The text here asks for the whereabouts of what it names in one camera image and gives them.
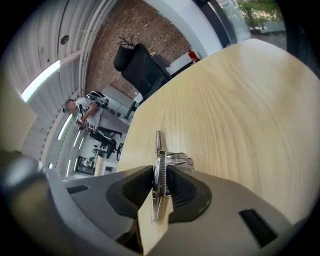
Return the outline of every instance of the chair backrest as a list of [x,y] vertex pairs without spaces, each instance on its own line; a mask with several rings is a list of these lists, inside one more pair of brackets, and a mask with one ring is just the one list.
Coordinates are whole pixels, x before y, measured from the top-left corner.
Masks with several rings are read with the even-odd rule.
[[164,76],[142,43],[134,47],[132,59],[121,74],[142,96],[146,95],[156,81]]

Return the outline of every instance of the wooden table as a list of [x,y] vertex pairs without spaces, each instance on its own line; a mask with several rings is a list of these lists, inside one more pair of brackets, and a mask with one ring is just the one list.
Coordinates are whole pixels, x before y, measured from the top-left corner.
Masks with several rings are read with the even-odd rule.
[[[136,110],[119,171],[155,164],[156,130],[168,151],[244,185],[292,224],[310,212],[320,185],[320,82],[280,48],[246,40],[168,82]],[[150,200],[139,216],[145,254],[167,229],[151,223]]]

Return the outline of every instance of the metal spring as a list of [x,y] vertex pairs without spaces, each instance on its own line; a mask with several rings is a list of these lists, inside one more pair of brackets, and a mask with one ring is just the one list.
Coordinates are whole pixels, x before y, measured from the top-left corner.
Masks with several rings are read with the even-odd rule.
[[164,187],[166,187],[167,186],[167,167],[168,167],[168,165],[164,162],[163,164],[162,164],[162,185],[164,186]]

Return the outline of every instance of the white t-shirt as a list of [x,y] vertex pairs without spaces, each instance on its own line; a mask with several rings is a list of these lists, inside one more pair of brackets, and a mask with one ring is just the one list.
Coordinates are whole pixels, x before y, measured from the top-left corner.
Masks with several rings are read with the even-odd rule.
[[[87,109],[89,108],[90,104],[94,104],[92,101],[88,100],[87,98],[79,98],[76,103],[77,106],[81,105],[82,109],[83,109],[83,113],[85,113],[87,111]],[[100,122],[100,117],[103,113],[103,109],[101,107],[98,108],[97,112],[88,117],[86,120],[88,121],[88,123],[92,126],[99,126],[99,122]]]

